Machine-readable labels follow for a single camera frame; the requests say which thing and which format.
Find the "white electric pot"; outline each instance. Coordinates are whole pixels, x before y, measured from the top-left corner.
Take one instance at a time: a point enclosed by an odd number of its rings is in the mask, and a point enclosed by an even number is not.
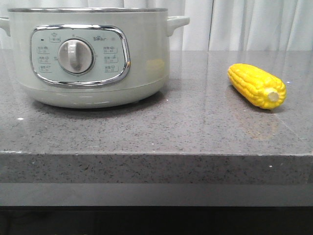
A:
[[[144,99],[169,76],[169,36],[189,23],[164,8],[11,8],[17,80],[34,99],[99,108]]]

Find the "pot handle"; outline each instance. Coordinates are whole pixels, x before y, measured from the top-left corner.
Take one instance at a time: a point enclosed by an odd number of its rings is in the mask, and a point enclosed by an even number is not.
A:
[[[7,16],[0,17],[0,28],[3,28],[8,36],[11,36],[10,33],[10,20]]]
[[[167,18],[167,32],[168,37],[172,36],[174,30],[178,27],[189,24],[190,18],[188,16],[169,16]]]

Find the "white curtain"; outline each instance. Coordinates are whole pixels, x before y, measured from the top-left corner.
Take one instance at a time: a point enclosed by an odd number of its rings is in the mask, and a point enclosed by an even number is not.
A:
[[[0,0],[8,7],[165,7],[190,16],[171,50],[312,50],[313,0]],[[10,40],[0,30],[2,48]]]

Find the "gray countertop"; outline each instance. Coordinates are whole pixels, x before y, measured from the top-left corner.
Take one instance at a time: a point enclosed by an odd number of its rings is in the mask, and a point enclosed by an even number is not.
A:
[[[287,86],[283,105],[268,111],[245,101],[228,81],[234,63],[280,77]],[[94,110],[28,97],[15,80],[10,50],[0,50],[0,71],[0,205],[313,205],[311,51],[172,51],[170,79],[161,91]],[[83,191],[92,187],[110,196],[91,200]],[[157,187],[166,193],[155,201],[138,195],[119,201],[111,187],[119,194],[131,195],[132,187],[141,195]],[[171,201],[168,187],[177,188]],[[260,187],[263,203],[252,199]],[[75,193],[62,200],[47,190]],[[197,197],[212,190],[219,194]],[[292,197],[299,190],[303,198]]]

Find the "corn cob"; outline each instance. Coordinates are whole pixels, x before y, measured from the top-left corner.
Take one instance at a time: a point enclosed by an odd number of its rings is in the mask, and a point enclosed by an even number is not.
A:
[[[237,91],[262,109],[274,109],[286,98],[283,81],[253,65],[234,64],[228,69],[228,77]]]

